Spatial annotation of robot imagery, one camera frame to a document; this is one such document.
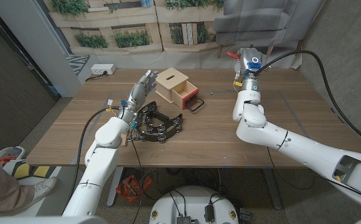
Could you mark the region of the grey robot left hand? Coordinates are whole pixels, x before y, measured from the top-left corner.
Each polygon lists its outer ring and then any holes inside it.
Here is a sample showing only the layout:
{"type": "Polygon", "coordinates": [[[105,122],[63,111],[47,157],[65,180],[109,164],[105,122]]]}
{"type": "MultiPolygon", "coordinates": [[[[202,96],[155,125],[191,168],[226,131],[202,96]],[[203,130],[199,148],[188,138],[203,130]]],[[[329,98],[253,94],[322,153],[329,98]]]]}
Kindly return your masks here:
{"type": "Polygon", "coordinates": [[[142,108],[148,94],[156,86],[156,77],[158,72],[148,70],[138,82],[136,82],[128,95],[125,107],[119,110],[118,118],[126,123],[130,123],[137,112],[142,108]]]}

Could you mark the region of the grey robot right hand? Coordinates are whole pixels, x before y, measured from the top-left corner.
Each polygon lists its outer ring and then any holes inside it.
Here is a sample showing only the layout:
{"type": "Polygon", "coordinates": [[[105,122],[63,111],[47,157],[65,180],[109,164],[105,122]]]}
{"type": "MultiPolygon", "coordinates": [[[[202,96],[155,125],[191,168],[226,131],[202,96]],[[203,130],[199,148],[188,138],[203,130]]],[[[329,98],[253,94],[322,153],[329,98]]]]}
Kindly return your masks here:
{"type": "Polygon", "coordinates": [[[267,63],[267,56],[256,48],[240,48],[236,56],[239,58],[236,59],[234,66],[235,80],[238,80],[240,75],[243,75],[243,78],[252,76],[267,63]]]}

